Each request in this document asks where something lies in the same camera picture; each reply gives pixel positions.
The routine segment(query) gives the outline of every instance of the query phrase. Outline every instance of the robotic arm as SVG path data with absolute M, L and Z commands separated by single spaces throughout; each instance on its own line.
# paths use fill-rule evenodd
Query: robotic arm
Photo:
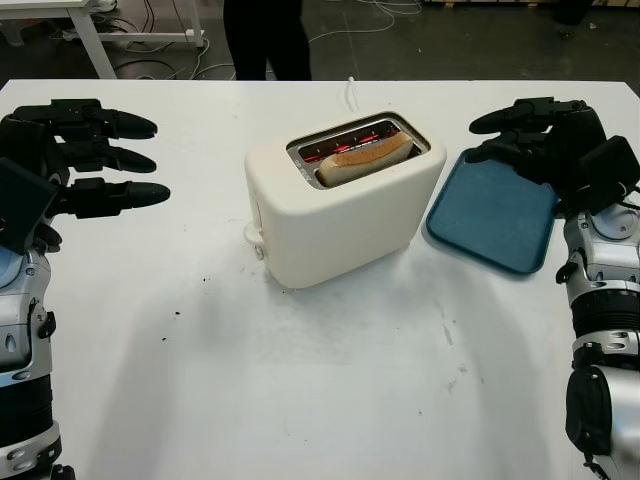
M 152 122 L 98 100 L 20 107 L 0 122 L 0 479 L 75 478 L 71 467 L 54 465 L 62 450 L 51 406 L 56 319 L 43 303 L 51 275 L 45 255 L 59 251 L 62 238 L 50 223 L 59 213 L 115 216 L 167 200 L 169 189 L 151 183 L 68 185 L 70 167 L 154 171 L 153 161 L 109 139 L 156 132 Z
M 560 201 L 569 258 L 556 275 L 573 312 L 565 430 L 598 478 L 640 478 L 640 207 L 626 201 L 640 165 L 623 137 L 606 139 L 583 101 L 517 100 L 475 120 L 499 133 L 469 156 L 548 183 Z

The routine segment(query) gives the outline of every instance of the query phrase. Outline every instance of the person's legs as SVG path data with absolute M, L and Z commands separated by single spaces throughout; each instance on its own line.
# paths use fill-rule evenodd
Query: person's legs
M 302 0 L 263 2 L 268 9 L 267 57 L 278 80 L 311 80 L 309 40 L 302 26 Z
M 265 18 L 260 3 L 266 0 L 225 0 L 224 31 L 238 80 L 266 80 Z

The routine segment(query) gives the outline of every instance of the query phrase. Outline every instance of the toast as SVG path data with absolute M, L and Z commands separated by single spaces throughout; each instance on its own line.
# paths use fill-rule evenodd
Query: toast
M 320 164 L 317 177 L 325 187 L 335 187 L 406 160 L 412 147 L 411 137 L 397 132 L 357 150 L 328 156 Z

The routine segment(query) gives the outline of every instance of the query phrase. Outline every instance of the table surface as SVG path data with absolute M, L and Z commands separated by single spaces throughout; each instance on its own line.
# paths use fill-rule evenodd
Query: table surface
M 90 0 L 0 0 L 0 10 L 84 7 Z
M 243 157 L 348 112 L 345 82 L 12 81 L 0 112 L 97 97 L 153 119 L 121 141 L 172 198 L 58 217 L 54 412 L 78 478 L 591 479 L 564 434 L 574 340 L 556 224 L 545 266 L 501 274 L 417 232 L 409 248 L 305 290 L 242 239 Z M 358 82 L 363 110 L 411 115 L 458 155 L 469 122 L 517 97 L 585 99 L 640 153 L 624 84 Z

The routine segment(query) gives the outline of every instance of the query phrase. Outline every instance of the toaster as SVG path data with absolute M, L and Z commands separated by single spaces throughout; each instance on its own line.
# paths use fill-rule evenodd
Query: toaster
M 244 237 L 278 282 L 309 287 L 409 244 L 446 160 L 443 145 L 417 125 L 395 112 L 352 116 L 247 154 L 253 220 Z M 397 132 L 413 141 L 405 160 L 333 187 L 320 181 L 326 157 Z

